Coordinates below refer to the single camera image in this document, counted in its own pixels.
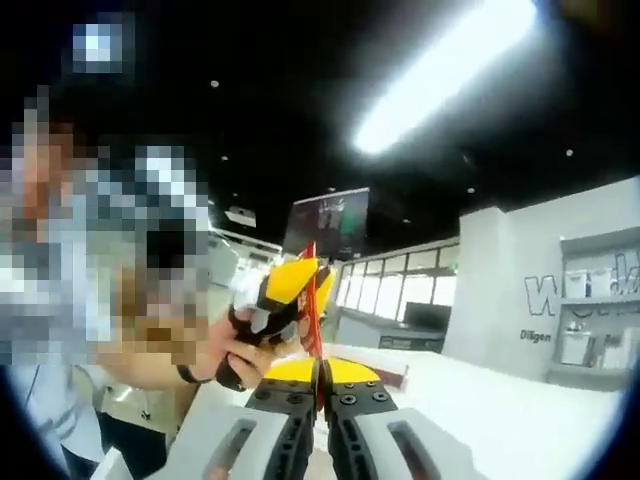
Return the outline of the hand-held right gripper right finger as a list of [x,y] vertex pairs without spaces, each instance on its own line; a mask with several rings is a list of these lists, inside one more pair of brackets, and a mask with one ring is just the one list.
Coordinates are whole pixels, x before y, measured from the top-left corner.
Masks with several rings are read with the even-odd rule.
[[478,479],[469,446],[400,408],[371,369],[323,362],[328,452],[339,479]]

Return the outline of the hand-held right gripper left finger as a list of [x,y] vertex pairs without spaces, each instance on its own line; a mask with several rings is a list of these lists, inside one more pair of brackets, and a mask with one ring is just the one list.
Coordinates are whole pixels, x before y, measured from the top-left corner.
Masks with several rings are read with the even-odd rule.
[[283,363],[243,393],[199,388],[164,466],[166,479],[302,479],[314,448],[316,420],[310,358]]

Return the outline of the person's left hand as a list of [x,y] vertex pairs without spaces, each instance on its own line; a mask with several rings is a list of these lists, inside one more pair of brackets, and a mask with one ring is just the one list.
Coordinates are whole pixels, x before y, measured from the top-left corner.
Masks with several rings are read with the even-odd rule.
[[209,338],[200,349],[191,373],[197,380],[212,380],[220,363],[227,359],[232,370],[239,376],[240,384],[246,388],[256,387],[272,364],[281,358],[302,349],[297,335],[291,340],[259,346],[238,341],[235,331],[226,319],[219,319],[209,327]]

